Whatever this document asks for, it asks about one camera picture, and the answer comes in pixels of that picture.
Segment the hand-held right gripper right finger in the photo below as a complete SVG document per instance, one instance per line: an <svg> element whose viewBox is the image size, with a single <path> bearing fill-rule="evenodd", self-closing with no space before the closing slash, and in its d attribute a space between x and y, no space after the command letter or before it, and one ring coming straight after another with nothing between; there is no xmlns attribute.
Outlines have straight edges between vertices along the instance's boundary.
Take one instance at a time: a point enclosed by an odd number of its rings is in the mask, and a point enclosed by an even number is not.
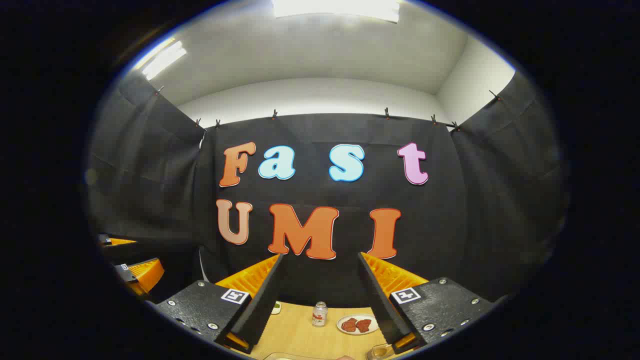
<svg viewBox="0 0 640 360"><path fill-rule="evenodd" d="M473 329L506 296L489 298L452 276L425 277L361 251L358 276L394 354L427 351Z"/></svg>

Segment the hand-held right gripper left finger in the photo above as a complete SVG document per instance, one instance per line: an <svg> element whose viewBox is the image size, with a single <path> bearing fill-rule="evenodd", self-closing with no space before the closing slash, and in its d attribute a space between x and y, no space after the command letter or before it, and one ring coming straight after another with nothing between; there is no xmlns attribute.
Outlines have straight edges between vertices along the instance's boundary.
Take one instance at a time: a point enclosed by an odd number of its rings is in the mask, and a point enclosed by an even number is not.
<svg viewBox="0 0 640 360"><path fill-rule="evenodd" d="M227 260L198 256L202 278L172 295L147 303L184 333L210 346L250 354L265 332L290 269L277 254L235 273Z"/></svg>

